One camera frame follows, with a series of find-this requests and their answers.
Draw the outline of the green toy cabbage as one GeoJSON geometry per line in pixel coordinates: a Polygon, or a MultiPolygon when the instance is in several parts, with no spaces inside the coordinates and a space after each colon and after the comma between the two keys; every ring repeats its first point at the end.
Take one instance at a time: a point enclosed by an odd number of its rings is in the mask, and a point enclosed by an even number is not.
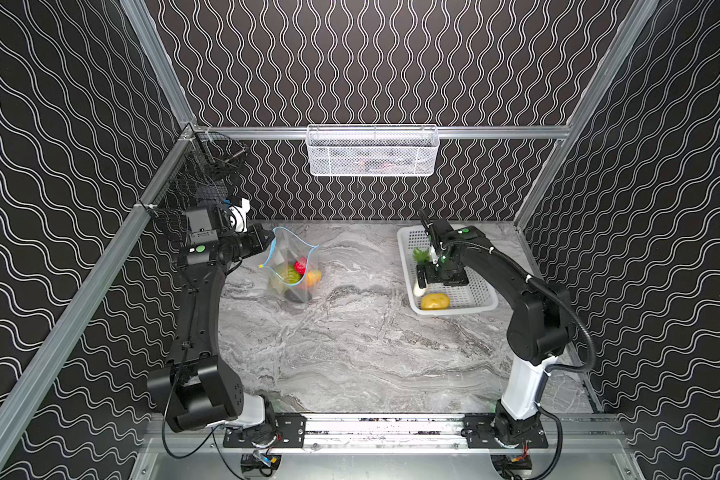
{"type": "Polygon", "coordinates": [[[285,285],[298,284],[302,279],[302,276],[294,270],[292,264],[282,265],[278,270],[278,275],[285,285]]]}

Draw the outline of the dark green toy avocado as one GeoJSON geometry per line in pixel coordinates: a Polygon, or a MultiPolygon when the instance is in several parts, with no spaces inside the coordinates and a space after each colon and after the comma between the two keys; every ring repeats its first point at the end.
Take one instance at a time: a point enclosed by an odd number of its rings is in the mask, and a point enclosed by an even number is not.
{"type": "Polygon", "coordinates": [[[295,303],[306,303],[309,301],[309,296],[304,296],[303,294],[296,293],[293,290],[287,290],[284,293],[284,298],[295,303]]]}

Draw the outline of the pale green toy cucumber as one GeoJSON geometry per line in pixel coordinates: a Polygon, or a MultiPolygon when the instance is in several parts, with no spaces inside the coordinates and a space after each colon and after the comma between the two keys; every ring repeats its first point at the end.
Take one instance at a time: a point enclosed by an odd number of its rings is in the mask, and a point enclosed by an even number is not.
{"type": "Polygon", "coordinates": [[[427,293],[429,288],[427,271],[431,266],[431,249],[421,249],[415,247],[412,252],[412,257],[416,264],[413,295],[416,298],[421,298],[427,293]]]}

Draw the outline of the clear zip bag blue zipper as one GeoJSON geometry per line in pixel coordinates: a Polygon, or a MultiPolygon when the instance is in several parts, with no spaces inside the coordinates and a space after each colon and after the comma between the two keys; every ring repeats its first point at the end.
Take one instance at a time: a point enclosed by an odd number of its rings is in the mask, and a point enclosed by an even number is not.
{"type": "Polygon", "coordinates": [[[285,227],[272,229],[274,239],[265,250],[259,268],[268,275],[269,287],[294,303],[309,303],[322,280],[318,245],[311,244],[285,227]]]}

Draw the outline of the orange red toy peach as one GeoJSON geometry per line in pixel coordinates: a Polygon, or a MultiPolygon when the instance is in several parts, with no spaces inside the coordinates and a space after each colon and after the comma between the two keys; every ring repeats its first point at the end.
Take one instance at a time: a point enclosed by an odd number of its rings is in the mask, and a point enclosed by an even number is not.
{"type": "Polygon", "coordinates": [[[307,270],[305,278],[307,287],[312,288],[322,280],[322,272],[318,269],[307,270]]]}

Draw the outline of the yellow toy potato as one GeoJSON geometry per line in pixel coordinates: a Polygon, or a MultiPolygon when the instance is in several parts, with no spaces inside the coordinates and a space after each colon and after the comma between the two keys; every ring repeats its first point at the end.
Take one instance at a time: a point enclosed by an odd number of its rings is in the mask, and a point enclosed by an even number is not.
{"type": "Polygon", "coordinates": [[[424,311],[445,310],[450,307],[451,301],[444,293],[431,293],[424,295],[420,301],[420,309],[424,311]]]}

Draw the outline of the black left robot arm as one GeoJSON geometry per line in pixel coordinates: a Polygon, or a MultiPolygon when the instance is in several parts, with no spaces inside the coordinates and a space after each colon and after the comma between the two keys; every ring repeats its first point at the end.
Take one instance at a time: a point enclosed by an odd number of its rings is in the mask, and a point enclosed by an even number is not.
{"type": "Polygon", "coordinates": [[[245,393],[240,376],[221,357],[218,321],[227,277],[269,247],[274,235],[259,224],[248,226],[244,211],[228,201],[188,209],[180,225],[176,331],[164,367],[148,376],[150,397],[175,433],[222,424],[272,435],[272,404],[245,393]]]}

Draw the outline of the white plastic perforated basket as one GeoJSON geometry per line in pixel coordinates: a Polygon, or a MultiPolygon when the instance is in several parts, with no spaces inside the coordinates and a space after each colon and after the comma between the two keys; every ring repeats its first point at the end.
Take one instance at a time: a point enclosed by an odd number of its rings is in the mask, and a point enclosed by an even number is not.
{"type": "Polygon", "coordinates": [[[465,270],[467,285],[446,286],[443,283],[427,282],[426,291],[417,296],[419,262],[424,258],[429,261],[434,258],[429,236],[421,225],[406,226],[397,231],[397,242],[408,301],[414,313],[422,316],[469,315],[491,311],[498,306],[498,295],[493,286],[469,268],[465,270]],[[422,301],[428,295],[445,295],[449,304],[443,309],[424,309],[422,301]]]}

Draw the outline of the red toy apple with stem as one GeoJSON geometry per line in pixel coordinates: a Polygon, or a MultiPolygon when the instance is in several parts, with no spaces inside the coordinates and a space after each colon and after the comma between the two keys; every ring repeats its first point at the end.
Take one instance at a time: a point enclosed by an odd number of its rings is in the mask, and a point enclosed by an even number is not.
{"type": "Polygon", "coordinates": [[[293,264],[294,270],[300,275],[305,276],[308,271],[308,260],[306,257],[301,257],[293,264]]]}

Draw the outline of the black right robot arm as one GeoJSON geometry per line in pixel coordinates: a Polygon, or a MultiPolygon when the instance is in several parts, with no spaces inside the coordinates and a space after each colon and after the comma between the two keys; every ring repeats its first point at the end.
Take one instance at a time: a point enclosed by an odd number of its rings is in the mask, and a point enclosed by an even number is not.
{"type": "Polygon", "coordinates": [[[544,376],[575,334],[565,289],[527,272],[475,227],[456,229],[446,220],[420,218],[429,240],[430,260],[418,274],[425,283],[466,286],[472,272],[511,307],[506,340],[514,359],[496,414],[514,422],[536,416],[544,376]]]}

